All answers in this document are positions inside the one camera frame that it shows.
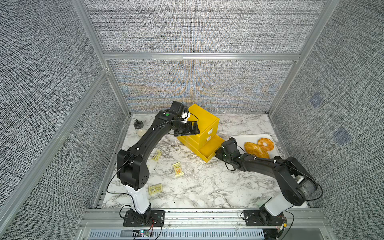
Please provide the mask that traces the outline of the yellow plastic drawer cabinet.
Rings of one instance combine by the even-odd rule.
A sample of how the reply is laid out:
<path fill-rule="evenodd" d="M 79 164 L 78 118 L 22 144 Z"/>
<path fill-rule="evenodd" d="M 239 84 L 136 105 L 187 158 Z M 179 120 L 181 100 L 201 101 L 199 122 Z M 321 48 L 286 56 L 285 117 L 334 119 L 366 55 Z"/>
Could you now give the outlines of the yellow plastic drawer cabinet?
<path fill-rule="evenodd" d="M 200 133 L 177 139 L 208 163 L 225 141 L 217 135 L 220 119 L 196 104 L 189 107 L 189 114 L 188 121 L 197 121 Z"/>

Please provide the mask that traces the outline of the yellow cookie packet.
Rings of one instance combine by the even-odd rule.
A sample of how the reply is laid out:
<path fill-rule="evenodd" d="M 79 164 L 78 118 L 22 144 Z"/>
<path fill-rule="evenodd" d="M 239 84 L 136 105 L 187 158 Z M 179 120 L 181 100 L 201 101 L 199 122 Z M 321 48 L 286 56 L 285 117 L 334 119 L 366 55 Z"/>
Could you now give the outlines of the yellow cookie packet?
<path fill-rule="evenodd" d="M 161 156 L 162 156 L 162 151 L 157 150 L 156 153 L 155 153 L 155 155 L 154 155 L 154 157 L 153 157 L 153 160 L 154 160 L 154 161 L 159 161 L 160 158 L 161 158 Z"/>
<path fill-rule="evenodd" d="M 162 184 L 157 184 L 153 186 L 148 187 L 149 195 L 155 195 L 163 192 L 163 185 Z"/>
<path fill-rule="evenodd" d="M 185 175 L 185 173 L 183 172 L 183 169 L 182 169 L 182 166 L 181 166 L 181 163 L 180 163 L 180 162 L 177 162 L 177 163 L 175 163 L 175 164 L 172 164 L 172 166 L 173 166 L 173 168 L 174 168 L 174 171 L 175 171 L 175 177 L 176 177 L 176 178 Z"/>

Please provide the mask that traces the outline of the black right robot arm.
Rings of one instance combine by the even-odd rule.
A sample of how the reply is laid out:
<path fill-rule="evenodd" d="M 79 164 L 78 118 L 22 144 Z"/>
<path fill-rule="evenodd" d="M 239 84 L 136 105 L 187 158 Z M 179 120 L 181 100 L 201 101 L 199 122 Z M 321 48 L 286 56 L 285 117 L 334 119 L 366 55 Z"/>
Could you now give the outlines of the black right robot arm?
<path fill-rule="evenodd" d="M 215 157 L 234 170 L 254 172 L 274 178 L 280 193 L 260 207 L 259 216 L 268 222 L 293 206 L 301 206 L 320 188 L 315 179 L 295 158 L 282 159 L 279 156 L 262 158 L 251 151 L 239 150 L 236 139 L 230 138 L 216 150 Z"/>

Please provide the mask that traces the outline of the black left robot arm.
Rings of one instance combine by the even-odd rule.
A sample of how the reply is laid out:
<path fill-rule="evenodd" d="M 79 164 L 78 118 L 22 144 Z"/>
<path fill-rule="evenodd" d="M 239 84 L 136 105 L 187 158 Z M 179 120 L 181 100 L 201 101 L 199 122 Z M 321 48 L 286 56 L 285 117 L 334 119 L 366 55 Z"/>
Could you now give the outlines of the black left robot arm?
<path fill-rule="evenodd" d="M 134 214 L 147 219 L 151 212 L 151 204 L 144 189 L 150 177 L 147 160 L 151 152 L 169 132 L 174 132 L 175 137 L 198 135 L 199 118 L 191 121 L 191 116 L 194 115 L 189 113 L 185 105 L 174 101 L 170 108 L 156 114 L 152 125 L 132 147 L 127 151 L 119 151 L 117 178 L 132 199 L 131 209 Z"/>

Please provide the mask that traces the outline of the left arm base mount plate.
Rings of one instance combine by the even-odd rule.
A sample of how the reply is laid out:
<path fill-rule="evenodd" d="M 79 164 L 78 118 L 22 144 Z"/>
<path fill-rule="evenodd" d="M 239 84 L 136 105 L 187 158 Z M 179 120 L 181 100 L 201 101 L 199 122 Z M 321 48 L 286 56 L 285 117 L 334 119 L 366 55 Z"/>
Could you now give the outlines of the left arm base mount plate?
<path fill-rule="evenodd" d="M 165 222 L 165 211 L 147 211 L 144 214 L 136 213 L 133 210 L 126 212 L 124 227 L 163 227 Z"/>

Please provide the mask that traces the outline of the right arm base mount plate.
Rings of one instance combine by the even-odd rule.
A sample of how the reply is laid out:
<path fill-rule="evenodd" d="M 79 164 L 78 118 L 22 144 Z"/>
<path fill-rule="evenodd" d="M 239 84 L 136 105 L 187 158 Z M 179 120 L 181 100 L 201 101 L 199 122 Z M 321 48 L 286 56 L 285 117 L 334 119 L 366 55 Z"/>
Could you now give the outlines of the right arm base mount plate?
<path fill-rule="evenodd" d="M 274 217 L 264 210 L 244 210 L 242 214 L 248 227 L 284 227 L 287 223 L 284 215 L 280 214 Z"/>

